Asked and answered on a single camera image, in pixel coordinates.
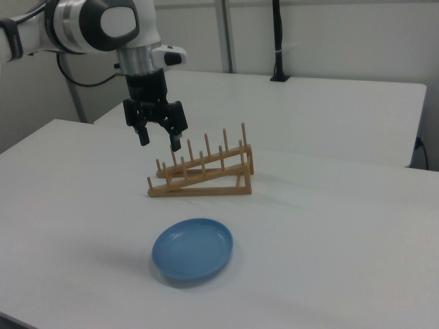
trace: blue plate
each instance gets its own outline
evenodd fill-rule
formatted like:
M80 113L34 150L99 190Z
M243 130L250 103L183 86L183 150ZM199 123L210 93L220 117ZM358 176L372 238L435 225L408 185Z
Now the blue plate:
M157 238L152 260L168 278L197 280L216 274L227 263L232 248L232 234L220 222L188 219Z

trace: black pole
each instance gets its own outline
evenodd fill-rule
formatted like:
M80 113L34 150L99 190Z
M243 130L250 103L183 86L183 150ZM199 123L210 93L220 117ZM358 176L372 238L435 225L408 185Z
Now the black pole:
M276 54L276 64L271 81L285 82L289 76L283 72L282 61L282 18L281 5L279 0L273 0L273 24L274 24L274 50Z

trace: white wall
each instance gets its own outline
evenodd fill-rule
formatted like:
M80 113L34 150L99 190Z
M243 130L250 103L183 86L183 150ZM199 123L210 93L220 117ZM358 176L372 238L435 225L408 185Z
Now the white wall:
M272 9L243 1L230 10L236 70L271 75ZM439 170L439 3L284 5L281 14L289 74L426 84L420 135ZM421 150L414 164L424 167Z
M0 16L20 15L36 3L0 0ZM53 119L78 120L55 55L37 53L6 63L0 78L0 153Z
M165 2L158 1L156 11L157 30L162 42L183 47L188 55L188 62L174 69L222 72L224 63L213 2L188 8L167 7L163 5ZM98 82L115 72L113 64L117 62L117 57L114 52L67 57L72 75L81 82ZM129 97L122 77L103 86L77 87L77 90L89 122L94 122Z

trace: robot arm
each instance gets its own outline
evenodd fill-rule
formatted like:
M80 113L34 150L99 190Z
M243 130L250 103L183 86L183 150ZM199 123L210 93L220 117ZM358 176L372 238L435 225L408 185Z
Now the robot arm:
M46 0L30 13L0 20L1 65L40 50L82 54L116 51L130 98L126 122L149 143L146 123L156 122L180 149L187 122L179 101L168 103L164 70L183 64L183 48L162 45L152 0Z

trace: white tabletop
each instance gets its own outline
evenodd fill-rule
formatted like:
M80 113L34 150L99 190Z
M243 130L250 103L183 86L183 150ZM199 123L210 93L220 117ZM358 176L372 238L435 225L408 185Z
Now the white tabletop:
M274 83L260 75L184 71L166 79L168 100L185 109L184 137L246 122L264 148L395 167L410 165L426 91L421 84L297 77ZM132 129L121 104L95 125ZM165 133L147 127L152 143Z
M1 154L0 312L44 329L437 328L439 175L268 151L257 132L253 194L234 197L147 197L167 143L124 130L53 121ZM232 258L170 284L153 243L194 217L229 227Z

